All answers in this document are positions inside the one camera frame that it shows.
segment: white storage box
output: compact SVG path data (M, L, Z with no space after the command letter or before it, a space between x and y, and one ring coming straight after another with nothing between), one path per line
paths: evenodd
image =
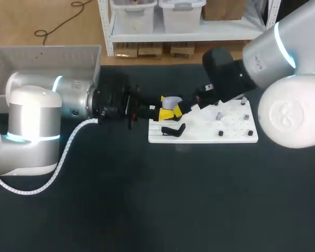
M166 33L195 33L206 0L159 0Z
M153 33L154 6L158 0L111 0L124 34Z

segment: cardboard box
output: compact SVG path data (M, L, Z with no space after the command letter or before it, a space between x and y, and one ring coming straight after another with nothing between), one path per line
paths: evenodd
M213 20L239 20L243 17L247 0L207 0L203 7L203 18Z

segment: blue led light ring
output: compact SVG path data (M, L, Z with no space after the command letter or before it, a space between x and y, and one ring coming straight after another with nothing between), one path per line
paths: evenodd
M295 65L295 61L293 59L293 57L291 57L287 50L285 49L284 44L282 43L282 40L280 38L280 34L279 34L279 23L276 23L274 26L274 35L275 35L275 39L277 41L278 47L280 52L282 53L282 55L284 56L284 58L286 59L286 61L293 67L296 68Z

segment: white plastic tray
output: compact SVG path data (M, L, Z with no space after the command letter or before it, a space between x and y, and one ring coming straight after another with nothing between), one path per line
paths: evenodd
M219 112L223 114L223 118L218 121L216 116ZM244 119L246 114L249 115L248 120ZM179 138L162 135L161 127L179 129L182 123L186 124L186 128ZM253 131L252 136L248 135L250 130ZM223 136L218 135L219 131L223 131ZM227 103L220 102L218 106L208 106L202 110L194 106L192 111L184 115L179 122L150 120L148 141L150 143L256 143L258 134L249 101L242 106L240 100L233 100Z

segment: dark gray table surface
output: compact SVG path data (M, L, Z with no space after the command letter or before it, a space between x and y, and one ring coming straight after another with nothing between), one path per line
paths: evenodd
M118 74L147 94L208 84L199 65L101 69ZM254 114L260 96L247 95ZM62 122L61 151L78 123ZM150 144L146 121L88 126L49 189L0 187L0 251L315 251L315 147L285 149L257 129L255 144L175 146ZM4 180L32 190L49 177Z

